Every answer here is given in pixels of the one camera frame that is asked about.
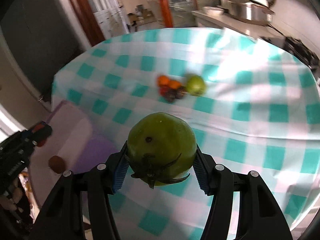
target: white countertop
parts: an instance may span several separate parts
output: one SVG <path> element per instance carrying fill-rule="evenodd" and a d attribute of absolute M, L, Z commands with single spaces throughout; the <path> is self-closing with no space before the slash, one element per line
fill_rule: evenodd
<path fill-rule="evenodd" d="M 281 37 L 281 34 L 271 29 L 270 27 L 244 23 L 230 17 L 226 13 L 214 17 L 208 16 L 202 11 L 192 11 L 192 14 L 196 17 L 212 22 L 218 26 L 229 28 L 231 30 L 234 30 L 244 35 L 248 35 L 255 39 L 262 36 L 268 38 Z"/>

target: tomato calyx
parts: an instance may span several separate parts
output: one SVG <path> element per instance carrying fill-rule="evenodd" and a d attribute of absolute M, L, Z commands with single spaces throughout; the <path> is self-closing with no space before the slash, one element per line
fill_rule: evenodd
<path fill-rule="evenodd" d="M 156 181 L 159 181 L 164 184 L 175 184 L 175 183 L 183 182 L 190 176 L 190 174 L 188 174 L 183 178 L 174 179 L 174 178 L 166 178 L 162 174 L 164 170 L 174 165 L 178 161 L 178 159 L 181 157 L 181 153 L 175 160 L 163 166 L 150 163 L 150 159 L 155 158 L 155 156 L 152 154 L 145 154 L 141 159 L 141 163 L 130 160 L 130 158 L 127 155 L 125 155 L 125 157 L 129 161 L 132 169 L 135 170 L 135 173 L 132 174 L 131 177 L 135 179 L 147 178 L 147 183 L 149 187 L 152 189 L 154 188 Z"/>

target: silver screw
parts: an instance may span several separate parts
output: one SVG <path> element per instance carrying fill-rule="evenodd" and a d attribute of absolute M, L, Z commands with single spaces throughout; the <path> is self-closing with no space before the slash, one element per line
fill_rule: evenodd
<path fill-rule="evenodd" d="M 258 177 L 259 173 L 257 171 L 250 171 L 252 177 Z"/>
<path fill-rule="evenodd" d="M 67 170 L 63 173 L 63 176 L 69 177 L 71 175 L 71 171 Z"/>
<path fill-rule="evenodd" d="M 100 164 L 97 166 L 97 169 L 98 169 L 99 171 L 102 171 L 102 170 L 104 170 L 106 167 L 107 167 L 107 166 L 106 166 L 104 163 L 100 163 Z"/>
<path fill-rule="evenodd" d="M 224 170 L 224 166 L 221 165 L 221 164 L 217 164 L 215 168 L 216 168 L 216 170 L 218 170 L 218 171 L 223 171 L 223 170 Z"/>

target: white container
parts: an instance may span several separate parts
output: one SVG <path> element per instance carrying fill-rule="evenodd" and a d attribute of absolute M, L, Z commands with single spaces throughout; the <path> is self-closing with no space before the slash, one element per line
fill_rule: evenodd
<path fill-rule="evenodd" d="M 205 6 L 203 7 L 203 11 L 206 13 L 206 15 L 208 16 L 218 16 L 223 14 L 224 10 L 222 8 L 219 7 L 209 7 L 209 6 Z"/>

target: green and white tablecloth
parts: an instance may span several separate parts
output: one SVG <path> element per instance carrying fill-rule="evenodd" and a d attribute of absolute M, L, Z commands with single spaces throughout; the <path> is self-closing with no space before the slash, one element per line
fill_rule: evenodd
<path fill-rule="evenodd" d="M 159 96 L 156 77 L 201 75 L 208 90 L 173 104 Z M 229 29 L 161 29 L 104 41 L 60 70 L 53 107 L 78 105 L 120 150 L 131 127 L 167 112 L 185 120 L 204 153 L 231 171 L 256 170 L 291 228 L 319 197 L 320 100 L 310 70 L 291 54 Z M 129 169 L 110 197 L 122 239 L 198 240 L 212 197 L 194 171 L 184 182 L 151 190 Z M 235 193 L 229 239 L 236 233 Z"/>

